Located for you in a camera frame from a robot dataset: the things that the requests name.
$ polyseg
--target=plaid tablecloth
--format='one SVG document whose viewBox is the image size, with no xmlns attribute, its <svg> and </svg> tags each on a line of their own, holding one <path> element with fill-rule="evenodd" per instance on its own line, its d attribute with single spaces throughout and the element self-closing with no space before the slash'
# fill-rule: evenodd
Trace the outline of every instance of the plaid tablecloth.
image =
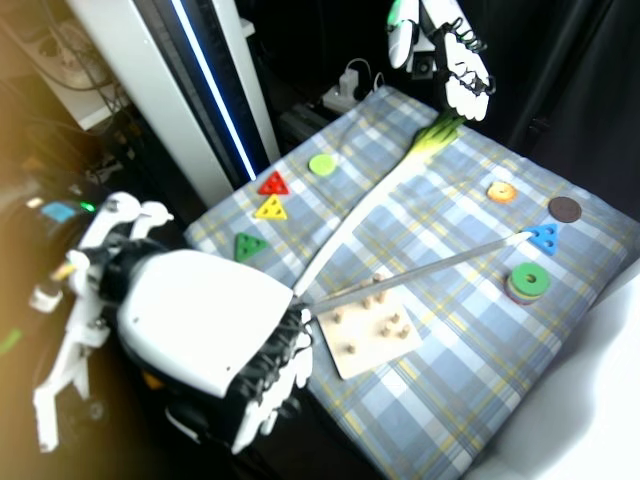
<svg viewBox="0 0 640 480">
<path fill-rule="evenodd" d="M 233 258 L 239 232 L 270 248 L 248 264 L 292 286 L 342 217 L 405 153 L 436 112 L 382 88 L 277 164 L 291 189 L 287 221 L 256 220 L 257 190 L 273 168 L 211 209 L 187 231 L 197 249 Z M 334 156 L 328 177 L 307 164 Z M 501 205 L 486 197 L 503 180 L 518 189 Z M 598 293 L 635 258 L 640 225 L 599 198 L 462 127 L 460 138 L 406 181 L 355 230 L 306 294 L 317 300 L 386 269 L 396 274 L 554 222 L 556 196 L 582 206 L 582 219 L 559 224 L 548 257 L 525 242 L 399 287 L 423 344 L 389 364 L 343 381 L 314 325 L 312 393 L 381 472 L 394 478 L 457 478 L 549 364 Z M 552 286 L 530 307 L 502 290 L 518 264 L 535 261 Z M 244 292 L 247 301 L 251 293 Z"/>
</svg>

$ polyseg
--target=white robot shell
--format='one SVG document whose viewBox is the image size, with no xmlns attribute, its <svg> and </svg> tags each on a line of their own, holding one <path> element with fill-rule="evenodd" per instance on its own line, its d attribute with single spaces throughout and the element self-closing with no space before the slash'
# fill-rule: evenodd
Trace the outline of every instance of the white robot shell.
<svg viewBox="0 0 640 480">
<path fill-rule="evenodd" d="M 258 270 L 178 250 L 140 267 L 119 309 L 118 332 L 143 362 L 223 398 L 292 298 L 291 289 Z"/>
</svg>

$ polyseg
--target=red triangle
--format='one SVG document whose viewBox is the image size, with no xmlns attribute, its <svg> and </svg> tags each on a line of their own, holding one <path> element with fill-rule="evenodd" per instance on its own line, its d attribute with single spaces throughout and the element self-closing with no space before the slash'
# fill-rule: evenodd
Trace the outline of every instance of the red triangle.
<svg viewBox="0 0 640 480">
<path fill-rule="evenodd" d="M 260 195 L 287 195 L 289 188 L 278 172 L 273 172 L 258 190 Z"/>
</svg>

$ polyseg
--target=yellow triangle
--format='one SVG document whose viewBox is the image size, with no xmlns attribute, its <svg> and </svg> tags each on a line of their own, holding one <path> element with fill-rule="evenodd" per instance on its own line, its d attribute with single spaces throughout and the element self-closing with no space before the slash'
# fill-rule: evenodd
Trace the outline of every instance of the yellow triangle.
<svg viewBox="0 0 640 480">
<path fill-rule="evenodd" d="M 278 196 L 271 195 L 254 216 L 256 218 L 267 218 L 269 220 L 286 220 L 287 212 L 284 211 L 284 207 L 282 203 L 280 203 Z"/>
</svg>

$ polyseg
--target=blue triangle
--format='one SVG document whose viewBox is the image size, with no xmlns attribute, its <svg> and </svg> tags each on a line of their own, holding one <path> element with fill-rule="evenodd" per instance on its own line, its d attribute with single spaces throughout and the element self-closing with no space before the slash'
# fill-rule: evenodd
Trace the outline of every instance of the blue triangle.
<svg viewBox="0 0 640 480">
<path fill-rule="evenodd" d="M 531 232 L 533 236 L 529 239 L 536 247 L 547 255 L 553 255 L 558 248 L 558 225 L 549 223 L 538 227 L 529 227 L 522 230 Z"/>
</svg>

